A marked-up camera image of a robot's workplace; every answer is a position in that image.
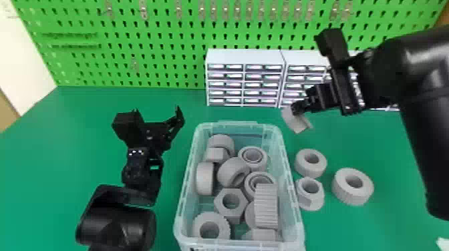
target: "clear plastic bin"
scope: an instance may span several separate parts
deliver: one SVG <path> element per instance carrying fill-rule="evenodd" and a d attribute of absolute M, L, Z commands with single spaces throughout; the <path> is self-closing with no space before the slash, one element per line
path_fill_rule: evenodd
<path fill-rule="evenodd" d="M 202 212 L 214 211 L 214 197 L 199 196 L 196 193 L 195 186 L 196 166 L 201 162 L 206 151 L 207 139 L 214 134 L 226 134 L 232 137 L 236 151 L 244 146 L 259 146 L 268 153 L 267 171 L 277 179 L 279 186 L 279 230 L 282 236 L 281 241 L 240 240 L 241 236 L 249 230 L 244 222 L 231 228 L 233 229 L 231 237 L 234 240 L 191 237 L 193 219 Z M 285 152 L 284 140 L 279 128 L 251 121 L 220 121 L 218 123 L 202 123 L 198 125 L 193 136 L 173 232 L 182 251 L 304 251 L 303 222 L 295 195 L 289 160 Z"/>

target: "hexagonal nut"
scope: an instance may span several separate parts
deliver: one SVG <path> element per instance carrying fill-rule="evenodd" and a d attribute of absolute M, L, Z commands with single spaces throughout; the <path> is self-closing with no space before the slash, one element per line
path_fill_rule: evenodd
<path fill-rule="evenodd" d="M 295 182 L 298 204 L 307 211 L 320 210 L 324 205 L 323 184 L 310 177 L 304 177 Z"/>
<path fill-rule="evenodd" d="M 223 188 L 214 199 L 215 210 L 231 224 L 241 222 L 248 200 L 238 188 Z"/>
<path fill-rule="evenodd" d="M 224 148 L 207 148 L 204 154 L 204 162 L 217 163 L 219 165 L 229 159 L 228 151 Z"/>

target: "gray 3d printed part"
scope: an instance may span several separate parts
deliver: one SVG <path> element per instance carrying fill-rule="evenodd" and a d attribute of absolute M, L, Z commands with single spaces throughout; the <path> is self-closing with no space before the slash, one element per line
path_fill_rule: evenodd
<path fill-rule="evenodd" d="M 199 238 L 229 240 L 231 228 L 225 217 L 220 214 L 203 212 L 193 220 L 192 235 Z"/>
<path fill-rule="evenodd" d="M 246 146 L 239 151 L 238 156 L 247 163 L 252 172 L 267 169 L 268 155 L 262 148 Z"/>
<path fill-rule="evenodd" d="M 282 109 L 281 115 L 282 115 L 282 118 L 284 119 L 284 122 L 287 124 L 287 126 L 292 131 L 294 131 L 296 134 L 299 134 L 300 132 L 302 132 L 308 128 L 313 128 L 312 124 L 304 116 L 304 114 L 297 115 L 297 116 L 293 115 L 290 105 L 288 105 Z"/>
<path fill-rule="evenodd" d="M 295 169 L 304 177 L 318 178 L 327 167 L 326 157 L 314 149 L 302 149 L 296 154 Z"/>
<path fill-rule="evenodd" d="M 221 165 L 216 173 L 220 184 L 226 188 L 236 188 L 249 174 L 248 165 L 239 157 L 233 157 Z"/>
<path fill-rule="evenodd" d="M 249 228 L 256 228 L 256 216 L 254 215 L 254 202 L 248 204 L 245 210 L 245 222 Z"/>
<path fill-rule="evenodd" d="M 279 227 L 276 184 L 256 185 L 254 215 L 258 228 L 277 229 Z"/>
<path fill-rule="evenodd" d="M 215 210 L 231 224 L 240 224 L 248 200 L 238 188 L 223 188 L 214 199 Z"/>
<path fill-rule="evenodd" d="M 276 179 L 267 172 L 252 172 L 244 181 L 245 195 L 248 200 L 254 199 L 257 184 L 276 184 Z"/>
<path fill-rule="evenodd" d="M 251 229 L 243 234 L 242 240 L 261 240 L 274 242 L 277 239 L 277 233 L 274 229 Z"/>
<path fill-rule="evenodd" d="M 307 211 L 320 210 L 324 205 L 324 188 L 321 182 L 304 177 L 295 182 L 298 204 Z"/>
<path fill-rule="evenodd" d="M 332 192 L 342 202 L 351 206 L 365 204 L 374 192 L 374 184 L 364 173 L 353 168 L 337 171 L 332 181 Z"/>
<path fill-rule="evenodd" d="M 213 162 L 219 165 L 229 159 L 228 150 L 224 148 L 207 148 L 204 154 L 204 162 Z"/>
<path fill-rule="evenodd" d="M 230 157 L 235 156 L 234 140 L 224 134 L 213 135 L 207 141 L 208 148 L 224 148 Z"/>
<path fill-rule="evenodd" d="M 196 191 L 203 196 L 211 196 L 214 188 L 214 164 L 201 162 L 196 167 Z"/>

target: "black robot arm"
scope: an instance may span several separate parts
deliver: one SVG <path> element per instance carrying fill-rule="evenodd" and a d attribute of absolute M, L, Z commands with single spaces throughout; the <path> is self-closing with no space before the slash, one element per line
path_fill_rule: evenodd
<path fill-rule="evenodd" d="M 339 107 L 342 115 L 397 103 L 426 187 L 427 208 L 449 220 L 449 26 L 384 41 L 354 57 L 340 29 L 325 29 L 315 36 L 329 59 L 331 83 L 306 91 L 307 99 L 291 108 L 294 115 Z M 360 106 L 349 67 L 357 81 Z"/>

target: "white drawer organizer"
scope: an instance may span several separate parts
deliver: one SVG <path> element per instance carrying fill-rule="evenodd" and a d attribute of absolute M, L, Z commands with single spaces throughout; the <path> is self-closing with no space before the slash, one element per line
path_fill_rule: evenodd
<path fill-rule="evenodd" d="M 312 50 L 209 49 L 205 67 L 207 105 L 284 107 L 331 81 L 327 58 Z M 356 73 L 351 80 L 363 105 Z"/>
<path fill-rule="evenodd" d="M 209 49 L 207 105 L 278 107 L 284 65 L 279 50 Z"/>

